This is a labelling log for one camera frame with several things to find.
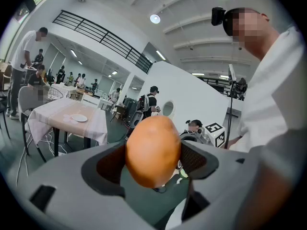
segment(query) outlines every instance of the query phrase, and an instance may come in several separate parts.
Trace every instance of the floor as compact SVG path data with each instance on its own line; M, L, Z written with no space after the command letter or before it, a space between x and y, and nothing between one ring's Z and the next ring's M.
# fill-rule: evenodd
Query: floor
M107 141L109 143L118 141L127 132L127 128L121 124L120 121L114 119L112 122L110 122L111 118L111 113L106 112L106 122L108 129ZM20 172L18 183L22 183L22 181L27 180L27 171L28 174L31 175L32 172L34 172L44 163L39 156L37 149L32 143L29 146L29 152L31 156L26 157L26 168L24 162L25 156L23 156L21 161L21 157L24 151L21 123L19 123L18 120L11 120L8 117L6 117L6 121L11 139L9 139L6 134L3 117L0 115L0 122L2 124L2 130L0 131L0 171L6 179L7 183L11 187L14 187L16 186L16 175L19 167ZM63 141L63 136L64 132L60 132L60 142ZM71 136L69 139L69 144L75 151L83 149L83 140L79 137ZM91 145L93 147L95 144L96 142L92 141ZM53 158L53 155L50 152L46 142L40 142L39 146L47 160ZM178 178L179 176L175 175L166 184L166 192L160 194L152 189L144 188L138 185L131 177L127 168L124 167L120 183L121 186L125 188L126 201L129 206L136 213L138 213L140 217L142 217L150 225L154 226L186 197L188 192L188 180L182 180L180 181L180 184L176 184Z

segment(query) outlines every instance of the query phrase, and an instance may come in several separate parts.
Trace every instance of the white chair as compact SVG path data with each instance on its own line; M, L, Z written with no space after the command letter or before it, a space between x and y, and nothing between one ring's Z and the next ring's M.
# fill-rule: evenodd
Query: white chair
M100 99L94 98L92 96L89 96L88 94L84 93L82 96L81 103L84 105L92 106L95 108L98 108Z

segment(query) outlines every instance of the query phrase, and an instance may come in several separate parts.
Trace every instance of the ceiling light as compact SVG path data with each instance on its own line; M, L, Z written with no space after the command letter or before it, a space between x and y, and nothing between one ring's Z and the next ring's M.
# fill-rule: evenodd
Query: ceiling light
M151 16L150 16L150 20L151 20L151 22L154 23L154 24L158 24L158 23L160 23L160 21L161 21L159 15L156 15L156 14L151 15Z
M75 57L77 57L76 54L75 54L75 52L74 52L72 49L71 49L71 52L72 52L72 54L73 54Z
M156 52L163 60L165 60L164 56L158 50Z

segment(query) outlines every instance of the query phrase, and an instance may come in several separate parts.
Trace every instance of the ceiling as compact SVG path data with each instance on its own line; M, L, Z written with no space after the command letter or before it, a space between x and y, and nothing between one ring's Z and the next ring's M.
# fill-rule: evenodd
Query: ceiling
M89 67L92 70L98 71L106 77L111 75L112 80L125 84L129 75L129 72L125 68L86 47L76 44L75 42L52 34L49 34L48 37L55 46L61 46L60 48L64 50L62 53L70 60L80 61L84 67ZM72 54L71 49L75 52L77 58ZM144 81L134 77L130 87L140 89L143 84Z
M211 25L213 7L226 10L236 7L250 7L273 17L278 25L283 17L276 16L275 0L118 0L149 20L150 15L158 14L159 27L171 43L188 72L228 72L228 64L234 65L237 76L247 77L254 71L253 65L259 61L245 49L239 50L223 30Z

